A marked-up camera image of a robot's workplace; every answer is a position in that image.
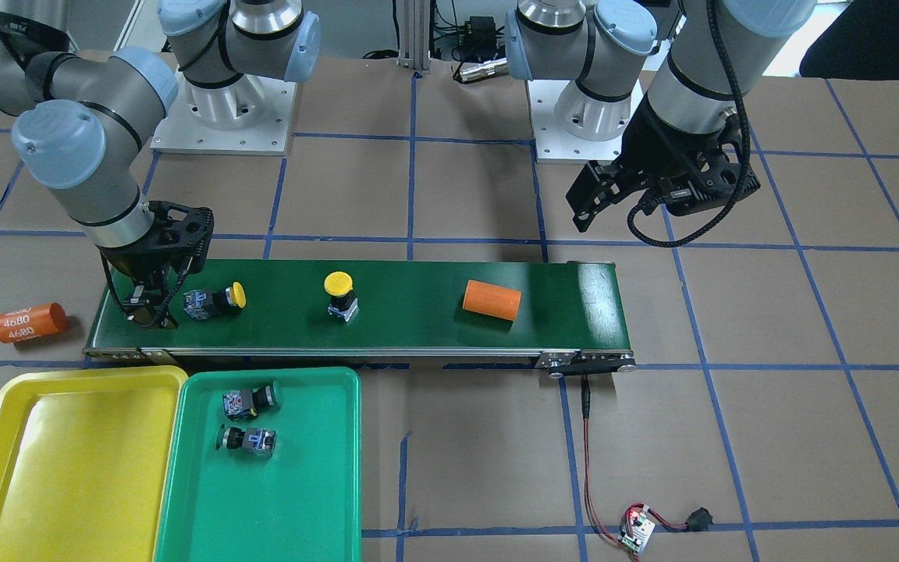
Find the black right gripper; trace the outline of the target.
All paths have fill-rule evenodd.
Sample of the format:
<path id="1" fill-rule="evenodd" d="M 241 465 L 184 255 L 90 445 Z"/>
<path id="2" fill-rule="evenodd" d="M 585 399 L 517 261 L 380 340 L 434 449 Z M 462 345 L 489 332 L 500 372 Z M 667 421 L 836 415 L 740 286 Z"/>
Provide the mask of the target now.
<path id="1" fill-rule="evenodd" d="M 189 274 L 203 270 L 214 230 L 213 210 L 151 201 L 153 220 L 137 241 L 100 247 L 111 298 L 126 319 L 145 329 L 174 329 L 172 299 Z"/>

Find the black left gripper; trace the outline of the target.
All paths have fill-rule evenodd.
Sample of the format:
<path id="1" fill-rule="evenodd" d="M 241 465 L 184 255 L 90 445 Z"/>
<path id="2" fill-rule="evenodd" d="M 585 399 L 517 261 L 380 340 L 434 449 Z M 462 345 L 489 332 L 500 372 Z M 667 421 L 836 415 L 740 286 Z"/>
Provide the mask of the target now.
<path id="1" fill-rule="evenodd" d="M 720 131 L 685 133 L 664 123 L 651 109 L 639 109 L 622 136 L 622 152 L 608 165 L 590 160 L 568 189 L 565 199 L 572 222 L 588 230 L 595 217 L 642 192 L 638 209 L 650 215 L 663 205 L 659 179 L 686 176 L 693 184 L 724 182 L 734 185 L 742 201 L 760 188 L 750 166 L 750 125 L 745 118 L 728 116 Z"/>

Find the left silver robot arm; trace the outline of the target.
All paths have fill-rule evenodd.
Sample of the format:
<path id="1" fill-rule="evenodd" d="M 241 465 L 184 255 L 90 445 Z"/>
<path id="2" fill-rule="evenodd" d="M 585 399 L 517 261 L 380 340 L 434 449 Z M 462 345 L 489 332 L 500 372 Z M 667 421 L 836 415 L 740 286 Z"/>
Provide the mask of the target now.
<path id="1" fill-rule="evenodd" d="M 518 1 L 504 20 L 511 76 L 565 83 L 556 117 L 568 133 L 592 142 L 620 138 L 617 155 L 588 159 L 567 190 L 572 222 L 588 230 L 598 214 L 638 193 L 639 214 L 664 207 L 674 216 L 714 211 L 702 236 L 760 188 L 752 169 L 745 96 L 812 1 L 681 1 L 684 25 L 638 103 L 631 96 L 659 43 L 659 22 L 636 1 Z"/>

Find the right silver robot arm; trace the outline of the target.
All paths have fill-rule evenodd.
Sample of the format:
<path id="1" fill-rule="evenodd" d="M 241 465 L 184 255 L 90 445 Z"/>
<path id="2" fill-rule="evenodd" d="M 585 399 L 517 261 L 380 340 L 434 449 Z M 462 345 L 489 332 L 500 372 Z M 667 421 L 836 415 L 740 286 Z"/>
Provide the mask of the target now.
<path id="1" fill-rule="evenodd" d="M 97 247 L 105 275 L 132 282 L 118 309 L 140 328 L 174 329 L 172 303 L 203 270 L 213 212 L 149 201 L 130 164 L 181 81 L 204 121 L 222 94 L 236 117 L 256 116 L 254 78 L 307 81 L 322 23 L 300 1 L 161 1 L 158 18 L 175 69 L 137 46 L 104 61 L 79 56 L 65 1 L 0 1 L 0 113 L 15 119 L 13 147 Z"/>

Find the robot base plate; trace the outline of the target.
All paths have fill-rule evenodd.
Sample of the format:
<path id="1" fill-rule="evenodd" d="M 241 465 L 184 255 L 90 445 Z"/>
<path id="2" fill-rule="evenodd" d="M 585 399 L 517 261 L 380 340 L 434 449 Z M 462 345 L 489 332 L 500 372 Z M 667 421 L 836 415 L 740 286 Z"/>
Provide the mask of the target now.
<path id="1" fill-rule="evenodd" d="M 288 152 L 297 83 L 243 75 L 220 89 L 190 84 L 176 73 L 177 99 L 154 132 L 151 149 L 163 153 L 261 155 Z"/>
<path id="2" fill-rule="evenodd" d="M 639 81 L 631 96 L 614 103 L 585 97 L 570 80 L 532 80 L 527 86 L 536 159 L 547 164 L 614 160 L 643 97 Z"/>

